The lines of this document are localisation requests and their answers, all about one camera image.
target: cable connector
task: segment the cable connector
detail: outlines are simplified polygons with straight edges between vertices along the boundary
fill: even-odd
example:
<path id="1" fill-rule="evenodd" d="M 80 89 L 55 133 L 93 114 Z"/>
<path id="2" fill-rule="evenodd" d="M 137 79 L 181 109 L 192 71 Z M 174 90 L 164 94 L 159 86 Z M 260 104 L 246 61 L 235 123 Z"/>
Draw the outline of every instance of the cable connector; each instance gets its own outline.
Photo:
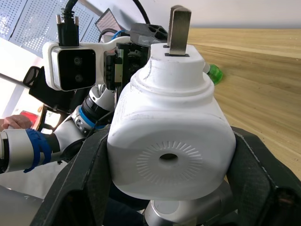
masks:
<path id="1" fill-rule="evenodd" d="M 62 9 L 61 16 L 56 15 L 59 46 L 76 47 L 79 46 L 79 18 L 74 18 L 74 12 Z"/>

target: circular embossed pattern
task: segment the circular embossed pattern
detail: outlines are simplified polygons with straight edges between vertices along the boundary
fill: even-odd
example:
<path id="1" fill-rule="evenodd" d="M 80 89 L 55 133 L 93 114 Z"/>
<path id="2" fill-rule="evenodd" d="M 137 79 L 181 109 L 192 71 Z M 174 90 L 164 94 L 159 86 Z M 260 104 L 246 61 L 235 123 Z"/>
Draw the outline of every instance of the circular embossed pattern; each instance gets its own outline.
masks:
<path id="1" fill-rule="evenodd" d="M 167 150 L 174 150 L 173 155 L 181 153 L 181 157 L 186 159 L 187 164 L 181 166 L 182 169 L 180 171 L 175 170 L 171 174 L 164 175 L 154 169 L 153 161 L 157 159 L 159 162 L 162 162 L 162 158 L 166 159 L 166 154 L 164 153 L 166 153 Z M 171 161 L 175 161 L 175 157 L 169 158 Z M 140 176 L 151 183 L 157 185 L 176 185 L 194 179 L 202 168 L 202 155 L 198 150 L 187 143 L 180 141 L 163 141 L 145 148 L 137 158 L 136 166 Z"/>

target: white wall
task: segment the white wall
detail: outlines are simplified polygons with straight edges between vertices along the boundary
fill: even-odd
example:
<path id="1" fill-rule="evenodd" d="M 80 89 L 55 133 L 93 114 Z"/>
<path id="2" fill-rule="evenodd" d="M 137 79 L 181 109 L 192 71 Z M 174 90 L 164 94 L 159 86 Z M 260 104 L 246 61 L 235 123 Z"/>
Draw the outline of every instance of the white wall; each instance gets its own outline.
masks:
<path id="1" fill-rule="evenodd" d="M 144 22 L 132 0 L 86 0 L 104 12 L 110 8 L 125 28 L 125 15 Z M 140 0 L 152 24 L 168 28 L 170 7 L 192 11 L 196 27 L 301 28 L 301 0 Z"/>

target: black cable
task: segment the black cable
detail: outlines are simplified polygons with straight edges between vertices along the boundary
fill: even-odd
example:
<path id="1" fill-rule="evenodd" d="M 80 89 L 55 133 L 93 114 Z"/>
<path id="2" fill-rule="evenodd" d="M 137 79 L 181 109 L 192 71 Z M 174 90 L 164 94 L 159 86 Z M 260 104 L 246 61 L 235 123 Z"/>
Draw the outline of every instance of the black cable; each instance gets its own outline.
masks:
<path id="1" fill-rule="evenodd" d="M 111 122 L 113 116 L 114 116 L 114 111 L 105 114 L 103 117 L 101 117 L 99 120 L 97 120 L 95 123 L 95 126 L 89 131 L 86 139 L 94 133 L 95 128 L 97 126 L 99 126 L 102 122 L 104 122 L 105 124 L 109 124 Z"/>
<path id="2" fill-rule="evenodd" d="M 102 38 L 102 36 L 108 32 L 111 32 L 111 33 L 116 33 L 117 31 L 115 29 L 111 29 L 111 28 L 107 28 L 107 29 L 104 29 L 102 30 L 102 32 L 100 32 L 100 35 L 99 35 L 99 38 L 98 38 L 98 42 L 100 42 L 100 39 Z"/>
<path id="3" fill-rule="evenodd" d="M 141 14 L 142 14 L 142 16 L 143 16 L 143 18 L 144 18 L 144 20 L 145 20 L 145 23 L 146 23 L 146 24 L 150 24 L 150 20 L 149 20 L 149 18 L 148 18 L 148 16 L 147 16 L 147 14 L 146 14 L 146 12 L 145 12 L 143 6 L 142 6 L 141 3 L 139 2 L 139 0 L 133 0 L 133 2 L 136 4 L 136 6 L 138 7 L 138 9 L 140 10 L 140 12 L 141 12 Z"/>
<path id="4" fill-rule="evenodd" d="M 78 0 L 69 0 L 66 4 L 65 11 L 71 12 Z"/>

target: perforated metal panel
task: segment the perforated metal panel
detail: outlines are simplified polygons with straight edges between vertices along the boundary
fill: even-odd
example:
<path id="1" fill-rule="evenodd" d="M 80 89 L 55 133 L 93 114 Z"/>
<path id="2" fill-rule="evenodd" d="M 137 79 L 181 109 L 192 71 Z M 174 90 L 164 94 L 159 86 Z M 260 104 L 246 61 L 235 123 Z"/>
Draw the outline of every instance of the perforated metal panel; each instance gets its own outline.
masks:
<path id="1" fill-rule="evenodd" d="M 26 0 L 0 0 L 0 37 L 9 40 Z"/>
<path id="2" fill-rule="evenodd" d="M 47 41 L 57 41 L 55 15 L 61 13 L 66 2 L 67 0 L 28 0 L 9 41 L 42 57 L 43 45 Z M 79 17 L 81 40 L 95 14 L 80 3 L 75 5 L 73 11 Z"/>
<path id="3" fill-rule="evenodd" d="M 81 42 L 98 42 L 98 38 L 100 35 L 100 32 L 96 26 L 96 21 L 98 20 L 99 16 L 95 16 L 88 27 L 88 30 L 86 31 L 83 39 Z"/>

